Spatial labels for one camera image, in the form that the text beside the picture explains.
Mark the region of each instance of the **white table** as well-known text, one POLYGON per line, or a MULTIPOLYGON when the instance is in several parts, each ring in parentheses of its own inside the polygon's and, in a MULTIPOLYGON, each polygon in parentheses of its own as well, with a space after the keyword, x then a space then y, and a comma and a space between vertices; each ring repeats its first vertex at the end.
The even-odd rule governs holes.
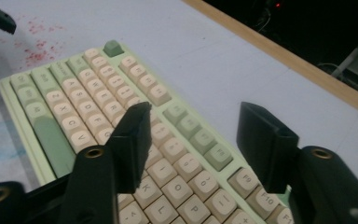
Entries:
MULTIPOLYGON (((143 58, 232 145, 240 103, 252 102, 295 131, 300 147, 334 150, 358 176, 358 93, 334 93, 343 84, 303 61, 287 63, 290 54, 258 34, 251 33, 248 41, 235 26, 228 29, 173 0, 2 0, 0 8, 18 25, 14 35, 0 30, 0 79, 115 39, 143 58), (267 54, 266 48, 272 51, 267 54), (289 56, 278 61, 280 54, 289 56), (311 73, 302 74, 302 66, 311 73), (323 85, 305 78, 315 73, 316 83, 323 85)), ((6 180, 20 181, 27 190, 38 187, 0 96, 0 181, 6 180)))

